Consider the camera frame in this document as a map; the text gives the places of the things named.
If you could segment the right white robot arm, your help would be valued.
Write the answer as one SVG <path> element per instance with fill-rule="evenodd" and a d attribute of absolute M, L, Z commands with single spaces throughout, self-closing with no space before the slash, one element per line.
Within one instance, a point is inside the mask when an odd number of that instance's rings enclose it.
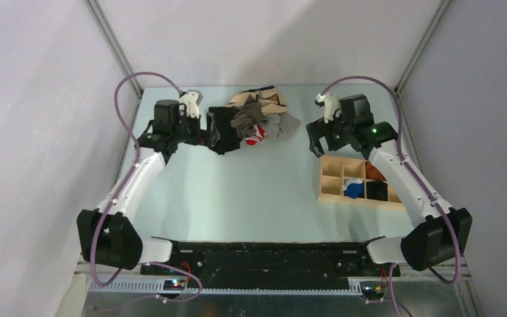
<path fill-rule="evenodd" d="M 406 236 L 369 242 L 368 251 L 357 259 L 360 272 L 374 276 L 390 263 L 416 271 L 448 260 L 460 264 L 472 224 L 470 212 L 454 208 L 426 181 L 393 126 L 374 121 L 367 97 L 337 98 L 328 92 L 317 95 L 315 103 L 324 108 L 324 115 L 306 126 L 311 152 L 322 157 L 325 140 L 329 151 L 350 146 L 360 153 L 393 188 L 413 226 Z"/>

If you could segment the brown boxer briefs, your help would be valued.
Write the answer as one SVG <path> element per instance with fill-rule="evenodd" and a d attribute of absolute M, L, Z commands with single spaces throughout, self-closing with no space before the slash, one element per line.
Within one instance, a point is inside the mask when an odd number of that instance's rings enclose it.
<path fill-rule="evenodd" d="M 265 122 L 266 117 L 262 112 L 262 106 L 258 102 L 236 107 L 238 113 L 230 121 L 232 128 L 236 130 L 239 138 L 245 139 L 255 134 L 254 125 Z"/>

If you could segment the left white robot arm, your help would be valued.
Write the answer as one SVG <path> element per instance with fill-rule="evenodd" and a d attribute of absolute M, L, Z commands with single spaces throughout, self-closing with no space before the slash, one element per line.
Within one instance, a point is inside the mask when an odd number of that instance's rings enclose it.
<path fill-rule="evenodd" d="M 85 261 L 126 270 L 156 262 L 167 275 L 181 270 L 182 257 L 172 251 L 172 241 L 145 236 L 134 221 L 149 186 L 179 144 L 212 147 L 220 139 L 214 113 L 207 112 L 206 129 L 201 129 L 201 116 L 187 114 L 196 107 L 193 102 L 156 102 L 153 119 L 137 138 L 135 161 L 127 174 L 97 207 L 83 209 L 77 217 Z"/>

